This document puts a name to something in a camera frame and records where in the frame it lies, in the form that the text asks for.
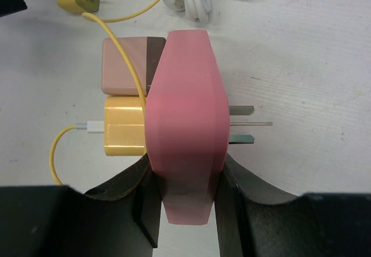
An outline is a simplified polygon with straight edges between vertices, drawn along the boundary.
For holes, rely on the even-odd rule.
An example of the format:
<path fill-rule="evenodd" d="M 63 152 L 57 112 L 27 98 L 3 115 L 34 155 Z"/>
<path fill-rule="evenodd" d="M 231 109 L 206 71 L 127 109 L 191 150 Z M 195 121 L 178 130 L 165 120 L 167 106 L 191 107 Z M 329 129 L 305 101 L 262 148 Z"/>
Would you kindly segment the beige pink plug adapter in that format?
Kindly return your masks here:
<path fill-rule="evenodd" d="M 164 37 L 118 38 L 137 73 L 143 92 L 148 94 L 166 39 Z M 101 89 L 109 96 L 138 96 L 126 61 L 112 39 L 102 44 Z"/>

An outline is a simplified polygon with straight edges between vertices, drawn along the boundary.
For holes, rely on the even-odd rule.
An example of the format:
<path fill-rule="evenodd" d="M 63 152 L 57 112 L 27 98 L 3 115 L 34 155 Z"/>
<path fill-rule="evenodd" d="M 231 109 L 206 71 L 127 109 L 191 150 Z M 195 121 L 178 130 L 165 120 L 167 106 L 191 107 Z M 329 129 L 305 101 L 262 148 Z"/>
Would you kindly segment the pink triangular socket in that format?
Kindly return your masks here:
<path fill-rule="evenodd" d="M 231 144 L 252 144 L 232 135 L 230 110 L 217 61 L 205 30 L 168 34 L 147 96 L 144 131 L 168 222 L 207 224 L 219 176 Z"/>

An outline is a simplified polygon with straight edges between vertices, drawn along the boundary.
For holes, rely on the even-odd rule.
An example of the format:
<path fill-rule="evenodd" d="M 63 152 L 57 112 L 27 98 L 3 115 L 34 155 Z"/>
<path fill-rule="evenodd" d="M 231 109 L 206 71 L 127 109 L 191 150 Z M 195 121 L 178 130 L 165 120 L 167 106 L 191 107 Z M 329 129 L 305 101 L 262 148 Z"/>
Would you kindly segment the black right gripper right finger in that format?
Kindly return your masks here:
<path fill-rule="evenodd" d="M 283 191 L 227 157 L 214 202 L 221 256 L 369 256 L 368 193 Z"/>

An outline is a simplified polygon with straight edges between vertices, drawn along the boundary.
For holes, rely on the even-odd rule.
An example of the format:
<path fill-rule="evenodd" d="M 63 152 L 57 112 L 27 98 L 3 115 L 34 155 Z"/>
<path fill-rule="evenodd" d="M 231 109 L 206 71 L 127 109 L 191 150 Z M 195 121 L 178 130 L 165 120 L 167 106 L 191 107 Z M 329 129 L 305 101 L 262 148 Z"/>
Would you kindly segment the yellow usb charger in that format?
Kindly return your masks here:
<path fill-rule="evenodd" d="M 142 156 L 146 153 L 144 115 L 139 97 L 106 98 L 104 151 L 107 156 Z"/>

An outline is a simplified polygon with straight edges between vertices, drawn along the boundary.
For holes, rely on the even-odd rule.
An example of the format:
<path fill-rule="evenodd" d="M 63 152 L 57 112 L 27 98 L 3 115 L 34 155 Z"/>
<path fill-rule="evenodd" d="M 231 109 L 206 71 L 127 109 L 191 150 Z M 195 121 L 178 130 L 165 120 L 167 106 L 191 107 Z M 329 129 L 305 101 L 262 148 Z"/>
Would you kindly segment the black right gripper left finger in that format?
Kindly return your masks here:
<path fill-rule="evenodd" d="M 80 193 L 69 186 L 1 188 L 2 256 L 151 256 L 161 196 L 148 157 Z"/>

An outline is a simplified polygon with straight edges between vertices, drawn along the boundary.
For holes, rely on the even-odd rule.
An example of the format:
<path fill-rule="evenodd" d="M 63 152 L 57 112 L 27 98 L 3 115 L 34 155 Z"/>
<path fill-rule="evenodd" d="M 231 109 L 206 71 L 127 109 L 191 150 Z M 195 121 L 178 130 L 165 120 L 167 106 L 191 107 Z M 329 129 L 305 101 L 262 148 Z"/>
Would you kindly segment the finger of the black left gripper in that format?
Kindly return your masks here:
<path fill-rule="evenodd" d="M 24 0 L 0 0 L 0 17 L 21 12 L 27 8 Z"/>

